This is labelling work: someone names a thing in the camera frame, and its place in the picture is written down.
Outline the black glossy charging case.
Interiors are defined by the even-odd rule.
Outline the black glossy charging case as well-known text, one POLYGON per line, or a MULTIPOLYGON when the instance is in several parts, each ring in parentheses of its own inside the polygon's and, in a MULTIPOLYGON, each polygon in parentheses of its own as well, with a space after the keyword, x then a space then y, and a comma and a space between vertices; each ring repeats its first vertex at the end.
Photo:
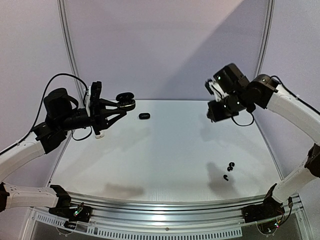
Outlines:
POLYGON ((132 111, 136 107, 135 95, 132 92, 123 92, 116 96, 117 108, 124 111, 132 111))

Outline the white earbud charging case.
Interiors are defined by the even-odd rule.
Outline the white earbud charging case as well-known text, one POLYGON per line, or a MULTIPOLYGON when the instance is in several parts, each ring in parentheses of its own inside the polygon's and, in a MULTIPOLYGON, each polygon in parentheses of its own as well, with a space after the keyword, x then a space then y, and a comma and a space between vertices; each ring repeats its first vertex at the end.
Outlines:
POLYGON ((101 138, 103 138, 104 136, 105 136, 105 134, 104 134, 104 133, 101 133, 101 134, 95 135, 94 137, 95 137, 96 139, 101 139, 101 138))

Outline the black oval charging case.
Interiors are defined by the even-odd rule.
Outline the black oval charging case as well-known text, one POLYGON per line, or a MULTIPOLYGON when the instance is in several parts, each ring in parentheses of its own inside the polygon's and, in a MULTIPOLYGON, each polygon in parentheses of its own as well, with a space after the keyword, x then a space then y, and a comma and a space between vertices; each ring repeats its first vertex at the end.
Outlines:
POLYGON ((150 117, 151 117, 151 115, 148 112, 143 112, 138 115, 138 118, 140 120, 148 120, 148 119, 150 119, 150 117))

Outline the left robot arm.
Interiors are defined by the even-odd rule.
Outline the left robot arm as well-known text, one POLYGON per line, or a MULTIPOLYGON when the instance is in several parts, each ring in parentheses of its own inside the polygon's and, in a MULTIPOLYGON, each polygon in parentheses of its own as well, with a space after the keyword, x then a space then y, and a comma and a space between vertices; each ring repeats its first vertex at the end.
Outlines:
POLYGON ((65 88, 51 91, 43 99, 45 121, 33 126, 25 137, 0 154, 0 210, 18 207, 47 207, 63 217, 74 213, 70 195, 59 185, 36 188, 5 183, 4 179, 30 161, 60 146, 69 131, 91 128, 95 135, 108 129, 135 108, 134 94, 120 93, 115 101, 100 97, 101 85, 94 82, 84 99, 84 107, 65 88))

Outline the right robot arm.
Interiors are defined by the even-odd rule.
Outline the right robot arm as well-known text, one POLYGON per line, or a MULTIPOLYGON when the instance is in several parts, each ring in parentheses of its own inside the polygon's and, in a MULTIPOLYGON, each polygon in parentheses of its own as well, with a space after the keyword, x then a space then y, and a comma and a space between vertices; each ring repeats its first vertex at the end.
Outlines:
POLYGON ((207 118, 212 122, 234 119, 240 111, 252 114, 256 107, 283 117, 313 140, 305 161, 281 182, 270 188, 259 206, 262 218, 269 218, 278 205, 320 176, 320 113, 293 94, 277 76, 260 74, 253 80, 230 63, 207 79, 207 91, 215 97, 208 103, 207 118))

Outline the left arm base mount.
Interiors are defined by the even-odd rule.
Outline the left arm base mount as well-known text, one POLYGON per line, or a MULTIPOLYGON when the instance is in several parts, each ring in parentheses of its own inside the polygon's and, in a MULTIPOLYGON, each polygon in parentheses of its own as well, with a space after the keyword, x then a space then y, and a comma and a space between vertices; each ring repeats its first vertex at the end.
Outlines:
POLYGON ((55 207, 50 207, 48 212, 52 215, 68 219, 69 222, 83 222, 90 221, 93 208, 80 204, 72 204, 70 199, 58 200, 55 207))

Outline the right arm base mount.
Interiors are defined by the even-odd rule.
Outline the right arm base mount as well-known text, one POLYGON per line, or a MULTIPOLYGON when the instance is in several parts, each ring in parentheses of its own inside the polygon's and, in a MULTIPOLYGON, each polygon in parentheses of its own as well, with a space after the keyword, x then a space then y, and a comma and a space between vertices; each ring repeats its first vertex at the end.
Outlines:
POLYGON ((272 197, 267 197, 260 204, 251 204, 241 209, 241 214, 246 223, 275 218, 282 216, 284 213, 283 204, 275 201, 272 197))

